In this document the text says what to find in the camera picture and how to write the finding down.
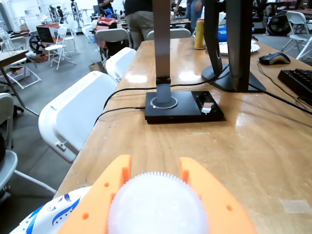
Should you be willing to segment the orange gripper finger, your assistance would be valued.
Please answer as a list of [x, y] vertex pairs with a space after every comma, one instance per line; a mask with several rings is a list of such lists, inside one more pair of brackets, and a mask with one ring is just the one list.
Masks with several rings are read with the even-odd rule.
[[210, 234], [255, 234], [256, 229], [242, 205], [199, 162], [179, 159], [179, 177], [199, 196], [205, 208]]
[[120, 155], [103, 171], [89, 192], [74, 208], [59, 234], [107, 234], [111, 203], [130, 180], [132, 159]]

